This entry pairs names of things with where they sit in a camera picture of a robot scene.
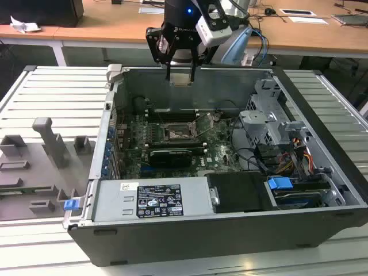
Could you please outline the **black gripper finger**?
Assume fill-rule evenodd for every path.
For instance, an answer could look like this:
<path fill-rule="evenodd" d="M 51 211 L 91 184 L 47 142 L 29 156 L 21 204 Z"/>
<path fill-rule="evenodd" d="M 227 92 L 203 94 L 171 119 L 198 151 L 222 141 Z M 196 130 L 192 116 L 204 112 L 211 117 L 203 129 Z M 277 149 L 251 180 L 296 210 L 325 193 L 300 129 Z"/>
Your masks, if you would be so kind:
<path fill-rule="evenodd" d="M 194 82 L 195 79 L 195 72 L 198 64 L 198 48 L 194 47 L 191 50 L 191 70 L 190 70 L 190 81 Z"/>
<path fill-rule="evenodd" d="M 168 40 L 162 36 L 161 38 L 161 52 L 164 54 L 164 63 L 166 65 L 166 80 L 170 80 L 170 72 L 171 72 L 171 61 L 172 61 L 172 44 L 168 42 Z"/>

